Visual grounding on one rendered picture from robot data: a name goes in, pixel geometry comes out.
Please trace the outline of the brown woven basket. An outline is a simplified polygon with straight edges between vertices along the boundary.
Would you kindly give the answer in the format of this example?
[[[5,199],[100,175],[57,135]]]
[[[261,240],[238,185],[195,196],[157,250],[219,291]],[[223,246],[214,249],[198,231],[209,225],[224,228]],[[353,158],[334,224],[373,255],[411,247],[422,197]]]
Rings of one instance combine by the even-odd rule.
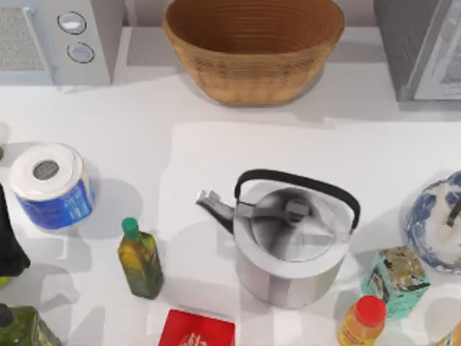
[[[280,105],[319,75],[345,18],[334,0],[172,0],[162,27],[209,98]]]

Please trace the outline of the small green oil bottle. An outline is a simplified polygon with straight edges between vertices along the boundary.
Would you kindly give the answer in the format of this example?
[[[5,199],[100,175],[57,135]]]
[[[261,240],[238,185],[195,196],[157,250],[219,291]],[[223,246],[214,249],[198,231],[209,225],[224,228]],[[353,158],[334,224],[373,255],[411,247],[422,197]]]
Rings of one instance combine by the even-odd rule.
[[[122,239],[117,249],[130,292],[137,297],[156,299],[164,284],[164,275],[154,236],[139,229],[135,218],[124,218]]]

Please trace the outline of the red box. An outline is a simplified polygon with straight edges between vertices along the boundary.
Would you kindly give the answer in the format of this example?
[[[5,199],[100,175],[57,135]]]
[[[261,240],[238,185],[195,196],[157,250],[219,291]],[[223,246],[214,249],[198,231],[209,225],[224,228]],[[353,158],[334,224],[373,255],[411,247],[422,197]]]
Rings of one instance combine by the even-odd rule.
[[[171,309],[157,346],[235,346],[234,323]]]

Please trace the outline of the white and blue paper roll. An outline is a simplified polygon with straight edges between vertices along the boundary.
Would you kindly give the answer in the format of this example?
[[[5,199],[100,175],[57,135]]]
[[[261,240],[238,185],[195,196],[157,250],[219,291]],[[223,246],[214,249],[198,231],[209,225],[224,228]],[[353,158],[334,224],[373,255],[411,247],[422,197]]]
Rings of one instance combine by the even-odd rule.
[[[81,154],[62,143],[32,146],[12,164],[9,183],[39,229],[71,229],[94,211],[96,191]]]

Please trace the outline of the microwave knob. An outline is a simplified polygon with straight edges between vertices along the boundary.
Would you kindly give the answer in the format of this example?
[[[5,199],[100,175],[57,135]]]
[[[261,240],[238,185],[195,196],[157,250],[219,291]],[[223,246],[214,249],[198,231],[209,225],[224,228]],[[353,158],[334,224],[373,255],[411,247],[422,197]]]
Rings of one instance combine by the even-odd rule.
[[[58,26],[69,35],[80,35],[86,30],[85,18],[78,12],[66,12],[57,17]]]
[[[91,63],[95,58],[93,48],[82,42],[69,45],[66,51],[72,61],[80,64]]]

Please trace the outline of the teal patterned box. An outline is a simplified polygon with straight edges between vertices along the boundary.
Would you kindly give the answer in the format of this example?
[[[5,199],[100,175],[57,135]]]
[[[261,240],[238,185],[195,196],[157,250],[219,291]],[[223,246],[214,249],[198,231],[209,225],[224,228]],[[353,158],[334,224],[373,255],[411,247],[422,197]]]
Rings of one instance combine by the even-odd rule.
[[[363,294],[384,302],[388,320],[408,317],[430,286],[417,254],[407,246],[378,251],[361,282]]]

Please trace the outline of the orange bottle with red cap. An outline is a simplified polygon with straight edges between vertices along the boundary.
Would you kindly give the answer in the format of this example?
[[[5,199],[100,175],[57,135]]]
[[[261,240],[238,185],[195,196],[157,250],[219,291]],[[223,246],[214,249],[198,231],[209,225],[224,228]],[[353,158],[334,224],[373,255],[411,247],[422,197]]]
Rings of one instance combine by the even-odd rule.
[[[373,346],[386,318],[384,302],[373,295],[362,296],[346,312],[337,332],[340,346]]]

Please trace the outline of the blue and white bowl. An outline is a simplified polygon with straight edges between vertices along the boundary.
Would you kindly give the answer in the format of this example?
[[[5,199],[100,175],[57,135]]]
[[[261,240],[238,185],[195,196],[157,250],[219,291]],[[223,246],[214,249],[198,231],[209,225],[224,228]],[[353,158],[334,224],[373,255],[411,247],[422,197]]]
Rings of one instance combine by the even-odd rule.
[[[408,211],[404,232],[428,266],[461,275],[461,170],[421,191]]]

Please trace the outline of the pale microwave oven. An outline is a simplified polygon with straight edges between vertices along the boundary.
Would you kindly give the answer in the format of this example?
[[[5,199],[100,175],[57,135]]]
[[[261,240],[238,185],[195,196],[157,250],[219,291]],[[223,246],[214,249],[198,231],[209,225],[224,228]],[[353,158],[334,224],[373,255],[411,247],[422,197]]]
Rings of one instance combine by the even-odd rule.
[[[60,29],[57,17],[66,12],[85,18],[83,33]],[[0,0],[0,86],[110,85],[124,20],[124,0]],[[93,48],[91,63],[68,57],[78,42]]]

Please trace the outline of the large green bottle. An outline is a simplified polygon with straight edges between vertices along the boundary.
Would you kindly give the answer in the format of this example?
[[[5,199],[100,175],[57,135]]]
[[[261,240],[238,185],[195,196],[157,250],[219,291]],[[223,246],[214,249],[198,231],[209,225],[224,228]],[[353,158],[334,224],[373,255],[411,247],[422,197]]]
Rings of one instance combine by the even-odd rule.
[[[34,306],[0,303],[0,346],[63,346]]]

